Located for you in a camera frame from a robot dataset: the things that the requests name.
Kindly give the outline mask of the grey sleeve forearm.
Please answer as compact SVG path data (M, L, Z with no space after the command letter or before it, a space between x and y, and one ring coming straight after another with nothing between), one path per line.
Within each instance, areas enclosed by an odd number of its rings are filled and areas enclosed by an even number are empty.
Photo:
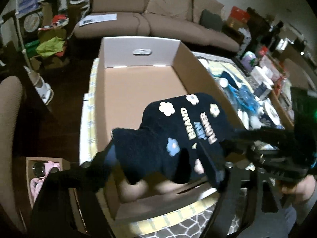
M303 224L303 222L308 219L309 213L312 213L313 208L316 204L316 180L313 180L314 189L312 195L307 200L304 200L303 202L299 202L294 205L294 208L297 213L296 223L298 225Z

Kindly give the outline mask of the person right hand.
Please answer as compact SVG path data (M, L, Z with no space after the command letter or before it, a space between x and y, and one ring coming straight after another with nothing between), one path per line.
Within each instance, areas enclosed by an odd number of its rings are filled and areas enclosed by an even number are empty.
M295 202L304 202L313 195L316 180L313 175L307 175L303 180L293 187L282 185L281 192L285 195L293 195Z

